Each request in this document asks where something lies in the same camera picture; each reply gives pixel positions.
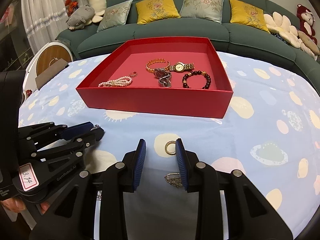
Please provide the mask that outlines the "person's left hand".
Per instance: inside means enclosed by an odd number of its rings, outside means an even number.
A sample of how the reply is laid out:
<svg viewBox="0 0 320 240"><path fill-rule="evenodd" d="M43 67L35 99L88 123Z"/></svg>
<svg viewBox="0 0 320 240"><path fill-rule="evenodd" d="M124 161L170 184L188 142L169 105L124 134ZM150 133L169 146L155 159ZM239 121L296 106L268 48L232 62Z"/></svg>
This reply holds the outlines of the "person's left hand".
<svg viewBox="0 0 320 240"><path fill-rule="evenodd" d="M23 200L21 200L21 198L19 197L12 197L4 201L1 201L1 205L6 209L15 213L20 213L21 211L24 211L27 209ZM50 204L48 202L44 202L40 204L41 213L44 214L49 209L49 207L50 207Z"/></svg>

